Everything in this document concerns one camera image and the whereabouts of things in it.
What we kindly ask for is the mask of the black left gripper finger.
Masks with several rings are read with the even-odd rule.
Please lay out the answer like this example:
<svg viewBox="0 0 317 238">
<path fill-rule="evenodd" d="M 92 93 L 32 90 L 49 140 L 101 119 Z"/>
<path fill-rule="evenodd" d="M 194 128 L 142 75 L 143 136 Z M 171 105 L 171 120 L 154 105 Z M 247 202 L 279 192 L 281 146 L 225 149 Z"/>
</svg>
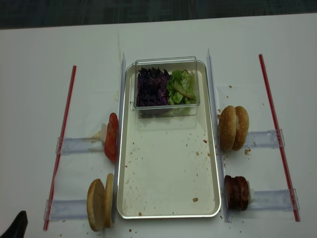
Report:
<svg viewBox="0 0 317 238">
<path fill-rule="evenodd" d="M 27 213 L 21 211 L 18 213 L 12 224 L 5 231 L 5 238 L 24 238 L 27 228 Z"/>
</svg>

